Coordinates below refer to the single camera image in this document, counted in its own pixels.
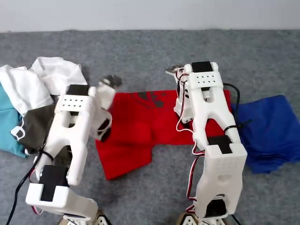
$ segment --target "pile of clothes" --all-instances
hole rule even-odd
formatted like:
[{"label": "pile of clothes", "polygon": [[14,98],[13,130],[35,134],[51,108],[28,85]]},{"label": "pile of clothes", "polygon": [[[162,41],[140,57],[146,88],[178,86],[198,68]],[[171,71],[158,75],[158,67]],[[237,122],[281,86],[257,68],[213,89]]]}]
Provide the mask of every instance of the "pile of clothes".
[{"label": "pile of clothes", "polygon": [[70,84],[87,83],[80,65],[60,57],[38,57],[30,69],[0,67],[0,150],[25,157],[18,142],[24,136],[18,134],[23,117],[29,110],[53,105],[52,96]]},{"label": "pile of clothes", "polygon": [[239,105],[239,129],[254,173],[270,173],[285,162],[300,161],[300,123],[282,95]]}]

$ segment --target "folded blue towel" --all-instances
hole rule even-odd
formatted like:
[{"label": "folded blue towel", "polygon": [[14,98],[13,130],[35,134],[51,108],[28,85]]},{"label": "folded blue towel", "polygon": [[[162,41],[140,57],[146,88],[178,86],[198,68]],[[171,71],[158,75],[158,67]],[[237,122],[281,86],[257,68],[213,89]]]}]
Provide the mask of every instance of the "folded blue towel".
[{"label": "folded blue towel", "polygon": [[240,104],[238,118],[252,120],[239,129],[252,172],[270,173],[284,162],[300,161],[300,123],[284,96]]},{"label": "folded blue towel", "polygon": [[24,147],[10,134],[11,129],[19,124],[19,119],[20,114],[14,109],[0,83],[0,150],[25,157]]}]

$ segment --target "dark gray cloth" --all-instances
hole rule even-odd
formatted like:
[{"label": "dark gray cloth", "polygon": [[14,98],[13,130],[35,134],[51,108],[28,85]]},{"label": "dark gray cloth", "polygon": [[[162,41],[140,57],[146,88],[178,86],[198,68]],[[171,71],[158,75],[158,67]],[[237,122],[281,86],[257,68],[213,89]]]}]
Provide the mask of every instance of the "dark gray cloth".
[{"label": "dark gray cloth", "polygon": [[[92,86],[105,75],[119,75],[123,92],[175,90],[174,78],[165,74],[165,68],[211,60],[218,63],[223,81],[240,89],[242,102],[282,94],[300,116],[299,30],[7,33],[0,34],[0,52],[0,65],[14,67],[30,67],[38,56],[61,56],[81,64]],[[94,140],[90,139],[87,147],[82,182],[72,189],[94,199],[112,224],[173,225],[191,204],[185,193],[195,158],[192,146],[156,146],[151,164],[112,181],[105,180]],[[0,224],[5,224],[15,187],[32,161],[33,157],[23,159],[0,152]],[[202,168],[199,160],[195,182]],[[286,164],[268,175],[252,174],[246,167],[237,218],[244,225],[298,224],[299,173],[300,163]],[[31,212],[25,203],[27,187],[26,182],[11,224],[56,224],[57,215],[43,213],[38,217]]]},{"label": "dark gray cloth", "polygon": [[54,117],[54,109],[55,105],[47,105],[29,110],[20,122],[18,127],[22,129],[19,129],[16,135],[28,154],[36,154],[42,146]]}]

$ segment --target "wire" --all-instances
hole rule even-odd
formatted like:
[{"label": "wire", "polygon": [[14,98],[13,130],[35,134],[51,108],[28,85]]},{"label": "wire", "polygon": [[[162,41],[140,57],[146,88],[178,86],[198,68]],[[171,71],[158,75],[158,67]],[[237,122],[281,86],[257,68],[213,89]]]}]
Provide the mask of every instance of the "wire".
[{"label": "wire", "polygon": [[71,222],[72,224],[77,225],[77,223],[75,223],[74,221],[72,221],[72,220],[70,220],[70,219],[68,219],[68,221]]},{"label": "wire", "polygon": [[18,194],[19,194],[19,191],[21,189],[21,187],[23,186],[24,182],[29,178],[29,176],[32,174],[32,171],[35,169],[36,165],[38,164],[39,160],[41,159],[42,157],[42,154],[44,153],[44,147],[46,145],[46,140],[48,138],[48,134],[49,134],[49,130],[50,130],[50,127],[51,127],[51,124],[52,124],[52,120],[49,121],[49,124],[47,126],[47,133],[44,137],[44,140],[43,140],[43,144],[42,146],[38,149],[39,151],[39,155],[37,156],[36,160],[34,161],[32,167],[30,168],[30,170],[26,173],[26,175],[22,178],[22,180],[20,181],[20,183],[18,184],[18,186],[16,187],[15,189],[15,199],[14,199],[14,204],[13,204],[13,207],[10,211],[10,214],[9,214],[9,217],[8,217],[8,220],[6,222],[6,225],[9,225],[10,224],[10,221],[14,215],[14,212],[15,212],[15,208],[17,206],[17,202],[18,202]]},{"label": "wire", "polygon": [[235,89],[236,90],[236,94],[237,94],[237,97],[236,97],[236,106],[235,106],[235,111],[234,111],[234,120],[235,120],[235,122],[236,123],[238,123],[239,122],[239,120],[238,120],[238,110],[239,110],[239,105],[240,105],[240,90],[236,87],[236,86],[234,86],[233,84],[231,84],[231,83],[223,83],[223,85],[224,86],[229,86],[229,87],[232,87],[233,89]]},{"label": "wire", "polygon": [[205,154],[202,153],[201,155],[198,155],[198,156],[194,159],[194,161],[193,161],[193,163],[192,163],[192,165],[191,165],[191,169],[190,169],[190,171],[189,171],[188,185],[187,185],[187,198],[188,198],[189,200],[192,200],[192,201],[197,201],[196,198],[190,196],[191,189],[192,189],[192,185],[193,185],[193,176],[194,176],[195,166],[196,166],[196,164],[197,164],[197,161],[198,161],[199,157],[204,157],[204,155],[205,155]]},{"label": "wire", "polygon": [[233,84],[231,84],[231,83],[223,83],[223,85],[234,88],[236,90],[236,94],[237,94],[236,104],[235,104],[235,110],[234,110],[234,114],[233,114],[233,117],[234,117],[234,120],[235,120],[236,124],[226,127],[224,129],[224,133],[225,133],[230,128],[242,128],[242,127],[244,127],[248,123],[252,122],[252,119],[240,123],[240,121],[238,119],[238,115],[239,115],[238,110],[239,110],[239,105],[240,105],[240,90],[236,86],[234,86]]},{"label": "wire", "polygon": [[[180,81],[181,81],[181,78],[182,78],[183,76],[186,76],[186,75],[188,75],[188,74],[182,74],[182,75],[180,76],[178,82],[180,82]],[[181,131],[185,131],[185,130],[186,130],[186,131],[189,131],[189,132],[191,132],[191,133],[193,134],[194,132],[193,132],[191,129],[187,129],[187,128],[181,129],[181,130],[178,129],[178,126],[179,126],[180,121],[181,121],[182,116],[183,116],[184,103],[185,103],[185,84],[186,84],[186,82],[187,82],[187,81],[182,82],[182,83],[183,83],[183,85],[182,85],[182,86],[183,86],[183,96],[182,96],[182,104],[181,104],[180,116],[179,116],[179,120],[178,120],[178,122],[177,122],[177,124],[176,124],[176,130],[177,130],[178,132],[181,132]]]},{"label": "wire", "polygon": [[30,173],[29,177],[28,177],[28,180],[29,180],[30,183],[34,183],[34,182],[32,181],[32,179],[31,179],[31,176],[33,175],[33,173],[35,172],[35,170],[36,170],[36,169],[33,169],[32,172]]},{"label": "wire", "polygon": [[35,214],[37,214],[37,215],[41,215],[41,214],[44,212],[43,210],[41,210],[41,211],[39,212],[35,206],[31,206],[31,208],[32,208],[33,212],[34,212]]},{"label": "wire", "polygon": [[235,215],[231,214],[231,216],[233,217],[234,221],[238,224],[238,225],[242,225],[240,223],[240,221],[235,217]]},{"label": "wire", "polygon": [[26,175],[22,178],[22,180],[20,181],[20,183],[18,184],[17,188],[15,189],[15,199],[14,199],[14,204],[13,204],[13,207],[11,209],[11,212],[9,214],[9,217],[8,217],[8,220],[6,222],[6,225],[9,225],[10,224],[10,221],[14,215],[14,212],[15,212],[15,208],[17,206],[17,202],[18,202],[18,194],[19,194],[19,191],[21,189],[21,187],[23,186],[24,182],[27,180],[27,178],[30,176],[30,174],[32,173],[32,170],[35,168],[35,166],[38,164],[41,156],[42,156],[42,152],[39,153],[37,159],[35,160],[35,162],[33,163],[31,169],[26,173]]}]

